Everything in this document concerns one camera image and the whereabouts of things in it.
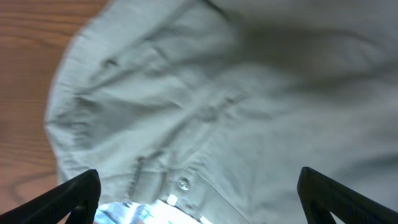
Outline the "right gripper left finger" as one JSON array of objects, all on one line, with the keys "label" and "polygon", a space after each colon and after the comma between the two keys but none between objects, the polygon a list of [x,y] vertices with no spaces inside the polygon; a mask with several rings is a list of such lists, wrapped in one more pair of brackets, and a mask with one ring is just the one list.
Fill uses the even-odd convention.
[{"label": "right gripper left finger", "polygon": [[1,215],[1,224],[92,224],[101,195],[98,172],[90,169]]}]

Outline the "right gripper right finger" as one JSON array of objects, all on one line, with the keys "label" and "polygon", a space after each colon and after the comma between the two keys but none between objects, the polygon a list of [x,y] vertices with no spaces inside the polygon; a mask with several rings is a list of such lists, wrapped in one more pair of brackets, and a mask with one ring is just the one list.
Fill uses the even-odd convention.
[{"label": "right gripper right finger", "polygon": [[397,212],[355,192],[310,167],[297,183],[308,224],[396,224]]}]

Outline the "khaki green shorts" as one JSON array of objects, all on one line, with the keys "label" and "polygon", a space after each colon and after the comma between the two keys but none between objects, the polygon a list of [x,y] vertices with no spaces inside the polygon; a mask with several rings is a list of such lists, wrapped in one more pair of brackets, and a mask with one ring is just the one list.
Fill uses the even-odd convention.
[{"label": "khaki green shorts", "polygon": [[101,211],[305,223],[302,167],[397,208],[397,1],[111,1],[74,37],[45,129]]}]

